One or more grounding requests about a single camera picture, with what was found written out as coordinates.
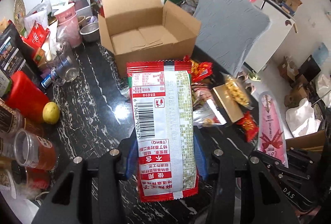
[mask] silver bowl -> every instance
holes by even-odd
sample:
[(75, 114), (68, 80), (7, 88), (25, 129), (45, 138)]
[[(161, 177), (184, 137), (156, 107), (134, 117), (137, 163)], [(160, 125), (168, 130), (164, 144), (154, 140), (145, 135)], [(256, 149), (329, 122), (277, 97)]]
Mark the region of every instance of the silver bowl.
[(99, 23), (93, 22), (84, 26), (80, 30), (80, 34), (86, 42), (94, 42), (100, 39)]

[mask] metal screw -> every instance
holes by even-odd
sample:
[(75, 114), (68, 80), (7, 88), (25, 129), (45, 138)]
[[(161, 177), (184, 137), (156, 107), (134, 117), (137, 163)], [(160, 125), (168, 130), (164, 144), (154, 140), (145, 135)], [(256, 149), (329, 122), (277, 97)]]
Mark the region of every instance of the metal screw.
[(257, 157), (251, 157), (251, 163), (254, 163), (254, 164), (257, 164), (257, 163), (259, 163), (259, 158), (257, 158)]
[(77, 156), (77, 157), (75, 157), (75, 158), (73, 159), (73, 162), (74, 162), (74, 163), (80, 163), (82, 160), (83, 160), (82, 157)]
[(214, 154), (216, 155), (216, 156), (222, 156), (223, 155), (223, 150), (222, 149), (215, 149), (214, 150)]
[(120, 153), (120, 151), (118, 149), (112, 149), (111, 151), (109, 151), (109, 154), (112, 156), (116, 156)]

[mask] pink cup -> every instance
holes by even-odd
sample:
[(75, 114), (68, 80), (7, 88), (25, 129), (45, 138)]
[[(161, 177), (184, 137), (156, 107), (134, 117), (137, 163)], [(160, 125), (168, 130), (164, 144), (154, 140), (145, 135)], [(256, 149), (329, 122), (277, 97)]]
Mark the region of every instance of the pink cup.
[(72, 48), (79, 46), (82, 43), (82, 36), (79, 33), (79, 25), (77, 14), (75, 14), (69, 20), (59, 24), (59, 27), (63, 27), (63, 38), (70, 43)]
[(76, 15), (75, 3), (65, 5), (54, 13), (54, 16), (58, 19), (59, 23), (63, 23), (66, 20)]

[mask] pink bag with red bow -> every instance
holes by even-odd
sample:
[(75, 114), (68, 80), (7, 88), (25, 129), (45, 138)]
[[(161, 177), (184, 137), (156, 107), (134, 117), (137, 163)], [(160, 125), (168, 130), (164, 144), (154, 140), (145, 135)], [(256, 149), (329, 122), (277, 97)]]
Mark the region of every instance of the pink bag with red bow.
[(288, 167), (286, 142), (275, 97), (263, 92), (259, 97), (258, 150), (279, 159)]

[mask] gray chair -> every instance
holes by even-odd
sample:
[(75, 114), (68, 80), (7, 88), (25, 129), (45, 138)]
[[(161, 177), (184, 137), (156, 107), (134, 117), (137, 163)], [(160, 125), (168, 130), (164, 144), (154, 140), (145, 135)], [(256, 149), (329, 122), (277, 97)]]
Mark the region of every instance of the gray chair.
[(196, 46), (232, 75), (241, 70), (255, 40), (270, 24), (248, 0), (199, 0), (193, 16), (201, 21)]

